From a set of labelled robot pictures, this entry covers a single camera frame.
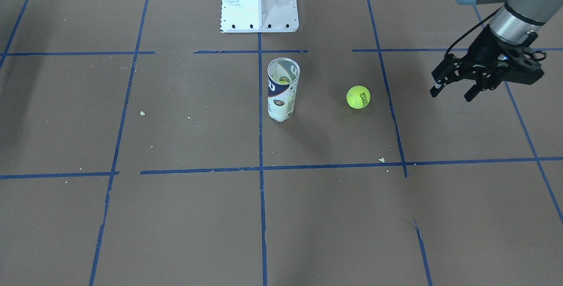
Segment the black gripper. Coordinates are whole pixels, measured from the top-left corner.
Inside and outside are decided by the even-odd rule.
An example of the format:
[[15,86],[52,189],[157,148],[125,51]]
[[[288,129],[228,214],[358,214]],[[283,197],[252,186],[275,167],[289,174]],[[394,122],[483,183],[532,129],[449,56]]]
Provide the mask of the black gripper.
[[485,90],[495,90],[501,81],[534,84],[544,76],[540,62],[545,59],[535,57],[535,54],[544,54],[543,51],[530,48],[536,38],[537,33],[531,31],[522,44],[509,43],[486,26],[465,56],[457,58],[448,53],[444,57],[445,68],[435,68],[431,72],[435,81],[430,89],[431,96],[437,97],[445,86],[462,79],[476,81],[464,95],[467,102]]

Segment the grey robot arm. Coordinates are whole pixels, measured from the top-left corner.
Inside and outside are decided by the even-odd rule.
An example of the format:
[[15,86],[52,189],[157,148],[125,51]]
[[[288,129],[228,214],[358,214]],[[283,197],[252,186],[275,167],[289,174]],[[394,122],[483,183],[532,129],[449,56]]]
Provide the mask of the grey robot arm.
[[464,57],[450,50],[432,71],[435,85],[430,94],[436,97],[446,85],[472,80],[464,95],[470,102],[485,90],[501,83],[532,85],[544,71],[545,52],[532,50],[539,30],[561,9],[563,0],[456,0],[459,5],[497,4],[501,7],[485,18],[484,29],[469,46]]

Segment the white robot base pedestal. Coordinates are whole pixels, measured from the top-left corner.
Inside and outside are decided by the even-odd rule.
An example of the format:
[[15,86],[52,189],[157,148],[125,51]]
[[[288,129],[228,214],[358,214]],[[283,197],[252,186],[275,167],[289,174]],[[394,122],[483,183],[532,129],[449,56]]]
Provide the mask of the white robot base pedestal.
[[223,33],[296,32],[297,0],[221,0]]

